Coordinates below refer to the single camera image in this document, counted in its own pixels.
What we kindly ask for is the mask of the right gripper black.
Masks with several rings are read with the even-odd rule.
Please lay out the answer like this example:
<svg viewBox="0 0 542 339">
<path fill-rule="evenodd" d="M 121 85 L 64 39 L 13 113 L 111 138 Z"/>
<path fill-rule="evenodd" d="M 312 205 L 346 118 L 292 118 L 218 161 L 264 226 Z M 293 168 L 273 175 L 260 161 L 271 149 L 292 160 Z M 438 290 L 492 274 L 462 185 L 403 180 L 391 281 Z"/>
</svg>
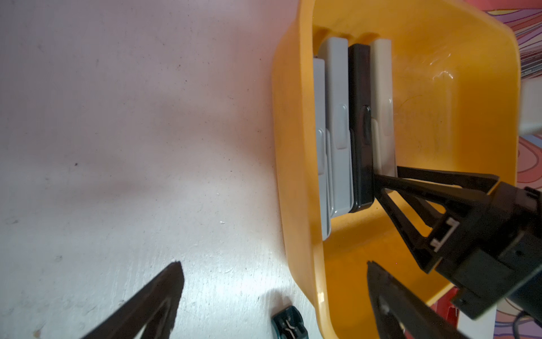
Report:
<svg viewBox="0 0 542 339">
<path fill-rule="evenodd" d="M 419 268 L 458 287 L 468 317 L 509 297 L 540 319 L 541 192 L 499 180 L 399 166 L 374 176 L 374 195 Z"/>
</svg>

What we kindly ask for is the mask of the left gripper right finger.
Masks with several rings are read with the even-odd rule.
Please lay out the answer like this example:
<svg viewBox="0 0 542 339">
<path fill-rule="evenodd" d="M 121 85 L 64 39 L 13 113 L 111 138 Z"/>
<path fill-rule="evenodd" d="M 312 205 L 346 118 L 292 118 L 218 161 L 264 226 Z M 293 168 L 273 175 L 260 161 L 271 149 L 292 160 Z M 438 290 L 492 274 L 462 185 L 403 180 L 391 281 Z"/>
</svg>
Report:
<svg viewBox="0 0 542 339">
<path fill-rule="evenodd" d="M 465 338 L 396 278 L 368 262 L 369 299 L 380 338 Z"/>
</svg>

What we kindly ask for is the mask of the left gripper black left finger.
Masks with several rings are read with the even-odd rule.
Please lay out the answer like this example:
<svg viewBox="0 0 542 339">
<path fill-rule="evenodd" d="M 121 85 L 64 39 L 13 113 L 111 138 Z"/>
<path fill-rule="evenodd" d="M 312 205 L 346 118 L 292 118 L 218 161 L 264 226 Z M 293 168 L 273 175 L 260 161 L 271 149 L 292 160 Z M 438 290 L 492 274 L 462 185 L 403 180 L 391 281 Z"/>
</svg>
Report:
<svg viewBox="0 0 542 339">
<path fill-rule="evenodd" d="M 184 274 L 172 262 L 85 338 L 169 338 L 182 298 Z"/>
</svg>

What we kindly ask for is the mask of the black pruning pliers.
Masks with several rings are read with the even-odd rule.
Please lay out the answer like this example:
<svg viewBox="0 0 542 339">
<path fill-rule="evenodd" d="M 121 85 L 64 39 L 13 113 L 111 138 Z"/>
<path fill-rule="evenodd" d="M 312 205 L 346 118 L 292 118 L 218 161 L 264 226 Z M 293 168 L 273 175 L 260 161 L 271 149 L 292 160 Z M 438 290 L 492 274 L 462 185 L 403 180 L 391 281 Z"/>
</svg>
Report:
<svg viewBox="0 0 542 339">
<path fill-rule="evenodd" d="M 373 142 L 371 127 L 371 48 L 355 44 L 348 49 L 349 130 L 353 206 L 351 213 L 372 205 Z"/>
</svg>

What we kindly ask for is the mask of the yellow plastic storage tray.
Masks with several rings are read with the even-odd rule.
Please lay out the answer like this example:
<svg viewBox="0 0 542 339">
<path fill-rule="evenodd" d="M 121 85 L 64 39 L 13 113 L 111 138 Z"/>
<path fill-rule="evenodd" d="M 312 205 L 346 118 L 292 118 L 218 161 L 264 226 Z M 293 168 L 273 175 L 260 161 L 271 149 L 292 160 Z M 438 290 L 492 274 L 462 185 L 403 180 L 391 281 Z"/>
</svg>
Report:
<svg viewBox="0 0 542 339">
<path fill-rule="evenodd" d="M 276 173 L 285 251 L 324 338 L 376 338 L 367 286 L 375 261 L 428 304 L 451 288 L 424 273 L 378 203 L 321 235 L 313 57 L 328 38 L 392 42 L 400 166 L 517 171 L 520 63 L 507 26 L 463 1 L 301 1 L 272 67 Z"/>
</svg>

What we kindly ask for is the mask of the beige pruning pliers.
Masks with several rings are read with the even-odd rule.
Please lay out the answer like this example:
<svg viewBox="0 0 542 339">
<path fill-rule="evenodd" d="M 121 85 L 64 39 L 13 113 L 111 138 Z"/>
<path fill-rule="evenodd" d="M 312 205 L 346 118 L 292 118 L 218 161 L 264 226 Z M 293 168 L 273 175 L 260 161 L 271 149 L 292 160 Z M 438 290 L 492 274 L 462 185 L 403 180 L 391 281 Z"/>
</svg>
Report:
<svg viewBox="0 0 542 339">
<path fill-rule="evenodd" d="M 376 174 L 395 177 L 395 131 L 392 88 L 392 44 L 387 39 L 371 43 L 371 128 L 373 169 Z"/>
</svg>

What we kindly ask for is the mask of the grey pruning pliers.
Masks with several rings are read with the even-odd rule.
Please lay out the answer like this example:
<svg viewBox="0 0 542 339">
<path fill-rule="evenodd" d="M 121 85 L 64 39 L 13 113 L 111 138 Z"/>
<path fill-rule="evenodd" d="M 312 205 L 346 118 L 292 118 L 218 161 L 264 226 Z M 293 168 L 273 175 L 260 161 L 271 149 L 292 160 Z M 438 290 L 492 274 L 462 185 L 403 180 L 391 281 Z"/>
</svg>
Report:
<svg viewBox="0 0 542 339">
<path fill-rule="evenodd" d="M 349 213 L 354 203 L 349 131 L 348 46 L 345 38 L 329 38 L 318 51 L 318 58 L 325 62 L 331 218 Z"/>
<path fill-rule="evenodd" d="M 318 156 L 318 187 L 320 197 L 320 223 L 323 241 L 331 233 L 330 202 L 328 189 L 327 133 L 325 103 L 325 61 L 313 59 L 313 80 L 315 96 L 316 144 Z"/>
</svg>

